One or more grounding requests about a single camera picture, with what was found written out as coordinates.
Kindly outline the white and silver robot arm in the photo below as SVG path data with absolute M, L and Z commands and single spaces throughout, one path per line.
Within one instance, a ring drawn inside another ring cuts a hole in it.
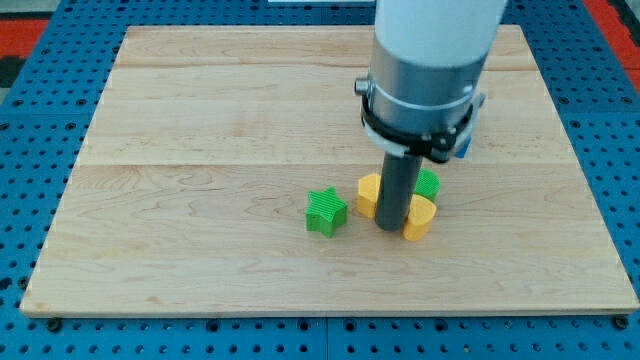
M 356 80 L 368 138 L 391 159 L 445 163 L 471 140 L 476 91 L 507 0 L 378 0 Z

